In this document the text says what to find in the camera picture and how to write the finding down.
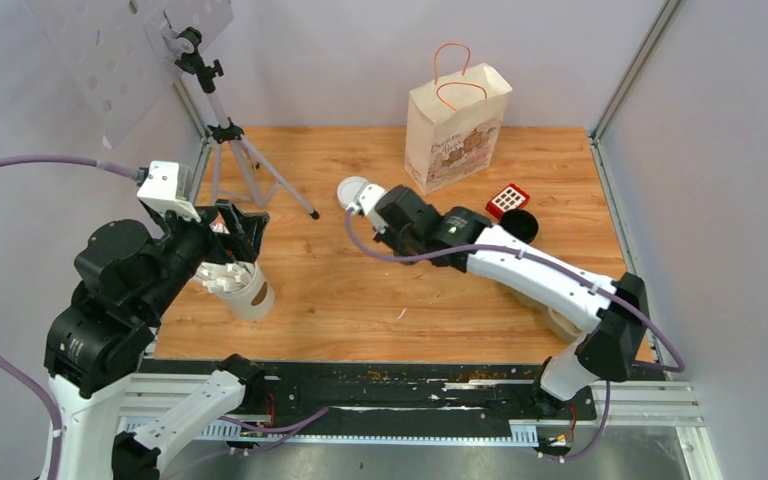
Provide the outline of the paper bag with orange handles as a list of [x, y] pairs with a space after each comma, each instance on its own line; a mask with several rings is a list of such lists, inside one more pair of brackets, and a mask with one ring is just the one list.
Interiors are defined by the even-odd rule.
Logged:
[[[447, 47], [466, 51], [463, 66], [443, 75]], [[434, 78], [409, 92], [404, 167], [424, 194], [489, 167], [512, 86], [491, 65], [470, 64], [471, 49], [446, 42], [435, 51]]]

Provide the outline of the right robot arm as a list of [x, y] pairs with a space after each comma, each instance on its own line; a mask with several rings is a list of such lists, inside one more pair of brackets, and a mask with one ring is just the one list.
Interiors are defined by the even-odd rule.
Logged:
[[643, 279], [613, 279], [564, 263], [517, 238], [502, 225], [463, 207], [439, 213], [411, 188], [364, 186], [356, 203], [374, 239], [399, 263], [428, 261], [495, 281], [546, 306], [579, 331], [561, 354], [547, 360], [531, 403], [556, 417], [585, 386], [625, 382], [644, 340], [648, 314]]

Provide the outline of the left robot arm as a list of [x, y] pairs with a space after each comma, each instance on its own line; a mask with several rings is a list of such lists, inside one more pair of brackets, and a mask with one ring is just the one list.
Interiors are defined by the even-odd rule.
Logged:
[[270, 217], [230, 200], [187, 212], [149, 210], [154, 237], [134, 219], [102, 225], [76, 256], [80, 280], [53, 321], [44, 365], [59, 419], [52, 424], [52, 479], [157, 479], [220, 416], [258, 411], [264, 368], [238, 354], [153, 423], [122, 431], [121, 405], [162, 318], [205, 263], [258, 258]]

